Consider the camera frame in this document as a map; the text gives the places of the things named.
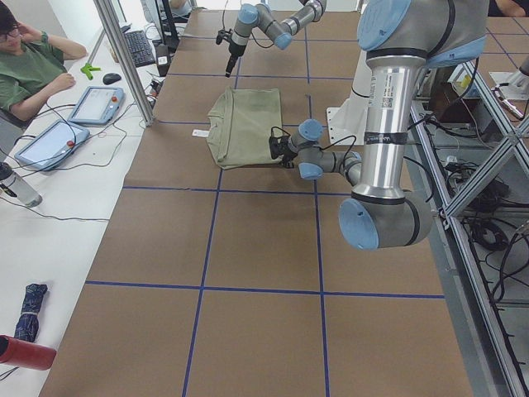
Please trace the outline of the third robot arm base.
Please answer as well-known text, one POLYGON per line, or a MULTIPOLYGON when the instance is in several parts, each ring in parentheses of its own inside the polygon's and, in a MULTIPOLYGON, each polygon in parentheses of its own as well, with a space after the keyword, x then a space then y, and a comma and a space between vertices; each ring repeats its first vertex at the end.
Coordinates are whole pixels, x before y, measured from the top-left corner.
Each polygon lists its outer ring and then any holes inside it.
POLYGON ((493 89, 499 97, 509 100, 528 99, 528 58, 514 72, 490 72, 493 89))

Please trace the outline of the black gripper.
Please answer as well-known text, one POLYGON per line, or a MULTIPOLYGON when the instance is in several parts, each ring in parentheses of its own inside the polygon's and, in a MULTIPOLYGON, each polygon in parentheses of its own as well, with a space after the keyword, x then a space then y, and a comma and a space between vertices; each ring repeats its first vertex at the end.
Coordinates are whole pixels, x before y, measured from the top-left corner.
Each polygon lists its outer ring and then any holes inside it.
POLYGON ((231 57, 229 58, 227 62, 226 70, 225 70, 225 76, 227 78, 231 77, 232 71, 237 64, 238 58, 242 57, 245 54, 245 49, 246 49, 246 43, 240 45, 240 44, 235 43, 234 41, 230 42, 229 52, 231 54, 231 57))
POLYGON ((296 153, 289 148, 288 143, 286 141, 281 141, 278 144, 277 152, 279 157, 281 158, 279 164, 285 169, 293 169, 293 160, 296 158, 296 153))

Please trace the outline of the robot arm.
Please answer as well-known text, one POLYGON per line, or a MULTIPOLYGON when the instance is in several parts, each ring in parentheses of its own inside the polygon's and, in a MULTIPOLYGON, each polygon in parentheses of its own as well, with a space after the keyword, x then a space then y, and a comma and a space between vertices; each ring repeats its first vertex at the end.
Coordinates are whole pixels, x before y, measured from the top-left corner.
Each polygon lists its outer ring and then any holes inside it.
POLYGON ((233 29, 221 29, 217 33, 216 44, 223 41, 229 43, 230 53, 226 65, 225 76, 231 73, 239 58, 245 53, 253 30, 258 28, 281 50, 286 49, 293 36, 297 35, 306 25, 318 22, 326 11, 326 1, 301 1, 303 7, 290 17, 279 22, 266 4, 251 5, 244 3, 237 14, 233 29))
POLYGON ((415 84, 421 69, 479 57, 487 15, 485 1, 369 2, 357 29, 371 72, 362 153, 324 151, 322 125, 314 119, 269 138, 272 157, 297 160, 302 178, 335 172, 349 181, 339 224, 353 247, 410 246, 428 235, 430 206, 400 186, 415 84))

